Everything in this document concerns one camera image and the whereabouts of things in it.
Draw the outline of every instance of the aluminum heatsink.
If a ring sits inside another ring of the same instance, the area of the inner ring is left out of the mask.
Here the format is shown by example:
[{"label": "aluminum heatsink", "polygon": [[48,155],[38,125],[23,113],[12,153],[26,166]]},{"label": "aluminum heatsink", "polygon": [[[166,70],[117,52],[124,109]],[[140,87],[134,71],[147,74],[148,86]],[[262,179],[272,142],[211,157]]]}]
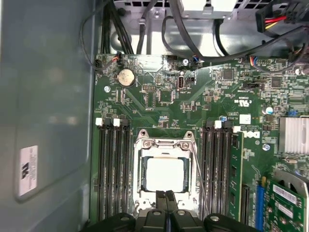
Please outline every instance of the aluminum heatsink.
[{"label": "aluminum heatsink", "polygon": [[279,151],[309,154],[309,117],[280,118]]}]

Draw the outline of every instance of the sticker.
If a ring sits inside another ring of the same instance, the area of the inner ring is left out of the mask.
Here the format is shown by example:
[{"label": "sticker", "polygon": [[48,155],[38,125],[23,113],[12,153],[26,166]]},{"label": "sticker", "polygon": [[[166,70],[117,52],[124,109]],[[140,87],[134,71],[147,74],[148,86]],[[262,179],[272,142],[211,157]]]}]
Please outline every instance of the sticker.
[{"label": "sticker", "polygon": [[20,150],[19,196],[26,194],[37,186],[38,146]]},{"label": "sticker", "polygon": [[287,216],[289,216],[291,219],[293,219],[293,212],[291,210],[288,210],[283,205],[278,203],[278,209],[282,212],[284,212]]},{"label": "sticker", "polygon": [[239,124],[251,124],[251,115],[239,115]]},{"label": "sticker", "polygon": [[261,133],[259,131],[242,131],[244,138],[256,138],[259,139],[261,137]]},{"label": "sticker", "polygon": [[294,195],[292,195],[292,194],[290,194],[289,192],[285,191],[284,189],[281,189],[280,187],[274,185],[274,186],[273,186],[273,191],[274,191],[276,194],[278,194],[278,195],[284,197],[284,198],[287,199],[288,201],[290,201],[290,202],[292,202],[292,203],[294,203],[294,204],[297,203],[297,197],[294,196]]}]

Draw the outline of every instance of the barcode label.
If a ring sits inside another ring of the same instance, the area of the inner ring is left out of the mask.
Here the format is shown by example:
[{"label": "barcode label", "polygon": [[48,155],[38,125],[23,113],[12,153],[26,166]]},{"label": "barcode label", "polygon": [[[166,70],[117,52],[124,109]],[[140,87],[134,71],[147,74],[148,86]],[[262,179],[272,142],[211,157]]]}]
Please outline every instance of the barcode label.
[{"label": "barcode label", "polygon": [[296,196],[293,196],[292,194],[290,194],[289,192],[285,191],[284,189],[281,189],[280,187],[276,186],[276,185],[273,185],[273,191],[284,197],[285,199],[287,199],[288,201],[296,204],[297,203],[297,197]]},{"label": "barcode label", "polygon": [[37,186],[38,146],[20,150],[19,161],[19,196],[26,194]]},{"label": "barcode label", "polygon": [[288,210],[287,208],[285,208],[283,205],[278,203],[278,209],[281,212],[284,212],[287,216],[289,216],[291,219],[293,219],[293,212],[291,210]]}]

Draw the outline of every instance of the red wire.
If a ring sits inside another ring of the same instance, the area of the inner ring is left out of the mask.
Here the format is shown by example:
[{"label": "red wire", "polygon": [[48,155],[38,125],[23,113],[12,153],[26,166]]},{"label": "red wire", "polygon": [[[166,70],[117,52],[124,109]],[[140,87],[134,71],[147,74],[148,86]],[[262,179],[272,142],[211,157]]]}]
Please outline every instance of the red wire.
[{"label": "red wire", "polygon": [[272,18],[272,19],[266,19],[265,23],[275,23],[275,22],[279,22],[281,20],[285,20],[286,16],[280,16],[278,18]]}]

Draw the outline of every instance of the ram slot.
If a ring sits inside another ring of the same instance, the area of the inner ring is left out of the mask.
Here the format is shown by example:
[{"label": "ram slot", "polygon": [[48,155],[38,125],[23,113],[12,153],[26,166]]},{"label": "ram slot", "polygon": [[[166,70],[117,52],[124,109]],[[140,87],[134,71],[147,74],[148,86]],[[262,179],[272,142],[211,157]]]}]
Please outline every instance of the ram slot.
[{"label": "ram slot", "polygon": [[129,167],[129,147],[130,147],[130,130],[128,125],[123,127],[123,187],[122,187],[122,212],[127,211],[127,198],[128,198],[128,167]]},{"label": "ram slot", "polygon": [[212,123],[208,123],[203,128],[203,141],[202,141],[202,165],[201,172],[203,176],[203,183],[205,187],[207,201],[205,202],[202,194],[200,195],[200,218],[204,219],[205,204],[207,204],[209,211],[211,212],[211,196],[213,182],[211,179],[212,173],[212,159],[213,159],[213,147],[214,147],[214,127]]},{"label": "ram slot", "polygon": [[105,186],[105,173],[104,173],[104,159],[105,159],[105,125],[100,128],[99,131],[99,166],[98,166],[98,221],[104,219],[103,209],[104,209],[104,186]]},{"label": "ram slot", "polygon": [[122,144],[122,126],[114,129],[114,164],[115,164],[115,181],[114,181],[114,215],[120,212],[120,197],[121,197],[121,144]]},{"label": "ram slot", "polygon": [[106,202],[105,202],[105,217],[112,216],[112,171],[113,171],[113,125],[106,125],[106,140],[105,140],[105,165],[106,165]]},{"label": "ram slot", "polygon": [[250,188],[247,185],[241,187],[241,206],[240,206],[240,222],[249,224],[249,195]]},{"label": "ram slot", "polygon": [[232,129],[223,129],[222,141],[222,160],[221,160],[221,208],[220,214],[227,215],[228,211],[228,185],[229,185],[229,166],[230,166],[230,153],[232,145]]},{"label": "ram slot", "polygon": [[220,176],[222,172],[221,160],[222,160],[222,142],[223,133],[222,129],[217,129],[215,131],[215,141],[214,141],[214,153],[213,153],[213,169],[212,169],[212,210],[211,213],[220,213],[221,208],[221,181]]}]

